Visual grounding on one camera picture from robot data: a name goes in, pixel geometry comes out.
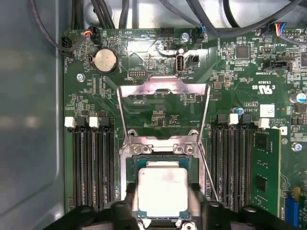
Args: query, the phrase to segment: metal bracket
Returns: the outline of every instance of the metal bracket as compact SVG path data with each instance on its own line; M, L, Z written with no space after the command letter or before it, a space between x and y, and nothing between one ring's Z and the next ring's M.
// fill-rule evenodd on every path
M122 98L131 95L153 95L157 90L170 90L173 94L197 94L205 96L205 108L203 111L202 123L199 133L193 133L187 136L172 136L169 139L157 139L156 137L136 137L129 136L127 133L126 121ZM121 198L126 196L126 159L132 155L151 154L154 152L173 152L173 154L193 155L200 159L200 183L202 191L205 186L205 170L209 177L213 193L217 199L217 195L210 176L209 168L205 159L205 150L202 146L201 137L204 130L206 114L209 103L210 86L205 83L201 84L185 84L176 76L150 77L142 85L119 86L117 89L118 104L125 133L125 140L120 150L120 169L121 169Z

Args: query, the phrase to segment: gray case wall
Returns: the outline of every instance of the gray case wall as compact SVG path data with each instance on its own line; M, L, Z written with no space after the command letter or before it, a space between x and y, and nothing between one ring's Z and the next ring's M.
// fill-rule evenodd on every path
M69 0L36 1L58 40L69 27ZM117 24L121 0L108 2ZM195 18L184 0L170 2ZM222 0L201 2L216 27L229 27ZM230 0L230 6L246 26L288 2ZM130 0L130 6L129 28L189 26L158 0ZM306 22L305 14L297 7L279 21ZM0 25L0 229L41 230L64 213L61 55L40 33L28 0L0 1Z

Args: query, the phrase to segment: ram slot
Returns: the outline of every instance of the ram slot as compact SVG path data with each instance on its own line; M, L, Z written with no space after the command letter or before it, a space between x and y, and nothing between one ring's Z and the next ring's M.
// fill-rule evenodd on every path
M247 148L246 148L246 140L247 140L247 131L245 126L241 126L239 130L239 206L244 207L246 205L246 196L245 196L245 183L246 183L246 154L247 154Z
M228 182L228 195L229 195L229 209L234 210L234 156L235 156L235 134L234 131L227 130L227 158L228 158L228 169L227 169L227 182Z
M76 128L73 133L72 161L73 161L73 200L74 206L82 205L81 191L81 132Z
M80 171L81 171L81 205L85 205L85 170L84 170L84 155L85 155L85 133L84 130L81 130L81 134L80 134Z
M233 177L233 185L234 185L234 194L233 194L233 197L234 197L234 211L235 212L238 212L239 211L239 207L240 207L240 204L239 204L239 201L240 201L240 193L239 193L239 181L241 180L241 178L239 177L239 171L240 171L240 168L239 168L239 153L238 153L238 150L239 150L239 130L236 130L235 127L231 127L231 131L232 131L232 135L233 135L233 138L234 138L234 142L233 142L233 146L234 146L234 161L233 161L233 164L234 164L234 177Z
M219 200L223 201L222 195L223 195L223 132L224 129L219 129L218 130L218 137L217 137L217 161L216 161L216 179L217 179L217 184L216 184L216 192Z
M104 159L105 159L105 198L106 202L114 201L115 189L115 159L114 134L112 130L104 133Z
M213 181L213 185L215 188L217 188L217 182L216 182L216 142L217 142L217 134L218 130L213 129L212 130L212 138L211 138L211 177Z
M228 182L228 131L224 130L223 136L223 158L224 158L224 164L223 164L223 202L224 206L229 208L229 182Z
M104 172L103 172L103 132L98 130L94 134L94 176L95 176L95 205L96 210L102 210L105 206L105 197L104 197Z
M246 154L245 154L245 192L244 192L244 198L245 198L245 205L250 205L250 194L251 194L251 160L252 160L252 147L253 147L253 135L254 130L247 129L246 130L246 141L245 141L245 148L246 148Z
M85 204L88 206L93 205L93 167L92 167L92 133L90 130L86 132L86 152L85 152Z

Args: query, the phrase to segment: black cable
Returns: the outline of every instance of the black cable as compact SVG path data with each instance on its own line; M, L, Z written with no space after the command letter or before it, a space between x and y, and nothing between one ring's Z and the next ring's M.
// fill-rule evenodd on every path
M230 0L223 0L223 8L224 8L224 13L225 13L226 19L229 22L229 24L233 28L240 28L238 23L236 23L236 20L235 20L233 14L231 13Z
M84 29L84 19L83 19L83 1L76 0L76 22L79 30Z
M294 45L297 45L297 46L307 46L307 42L299 42L299 41L296 41L294 39L291 39L285 35L280 35L279 38L281 38L282 40L286 41L286 42L290 42Z
M105 16L106 23L107 23L109 29L115 29L114 23L112 21L112 17L110 15L109 9L107 8L105 0L97 0L97 1L98 1L98 4L101 7L102 13Z
M92 5L93 5L93 7L94 7L95 13L97 14L97 17L98 17L100 26L101 26L103 29L107 29L108 26L107 26L107 24L106 24L106 19L105 19L104 15L102 14L101 8L100 8L100 6L99 6L97 0L91 0L91 2L92 2Z
M76 29L76 0L71 0L71 29Z
M307 1L302 1L299 6L307 8Z
M195 13L197 18L200 20L202 25L206 28L206 30L211 33L213 36L219 37L219 38L229 38L229 37L237 37L242 36L250 31L257 30L269 23L272 23L276 21L277 19L281 18L285 14L287 14L289 11L293 10L295 6L297 6L299 3L301 3L303 0L294 0L288 5L284 6L282 9L277 11L276 13L272 14L271 16L254 23L252 25L235 29L230 32L223 32L217 30L212 23L210 22L208 16L203 11L200 3L198 0L186 0L188 5L190 6L191 10Z
M167 8L169 11L174 13L175 15L179 16L183 20L187 21L188 23L196 26L196 27L201 27L201 24L194 21L190 17L186 16L183 12L178 10L176 7L174 7L168 0L159 0L162 5L164 5L165 8Z
M126 29L128 21L128 12L129 12L129 0L122 0L121 4L121 13L119 17L119 29Z
M81 37L72 47L70 48L66 48L66 47L63 47L59 44L57 44L53 39L52 37L50 36L50 34L48 33L48 31L46 30L46 28L44 27L44 24L42 22L42 20L40 19L39 17L39 13L38 13L38 10L37 10L37 7L36 7L36 2L35 0L29 0L30 1L30 6L31 6L31 11L34 15L34 18L35 18L35 21L40 29L40 31L44 34L45 38L56 48L58 48L59 50L61 51L64 51L64 52L72 52L74 50L76 50L80 45L81 43L85 40L85 37Z

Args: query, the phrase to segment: white slot latch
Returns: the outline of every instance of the white slot latch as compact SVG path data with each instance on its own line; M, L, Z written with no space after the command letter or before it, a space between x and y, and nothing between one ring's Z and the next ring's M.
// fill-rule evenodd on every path
M67 128L76 128L75 118L73 116L66 116L64 126Z
M239 123L239 115L238 114L230 114L228 118L229 125L237 125Z
M99 121L98 121L98 117L96 116L91 116L90 117L90 127L92 128L99 128Z
M255 125L258 126L258 128L270 128L270 119L260 118L259 121L255 121Z

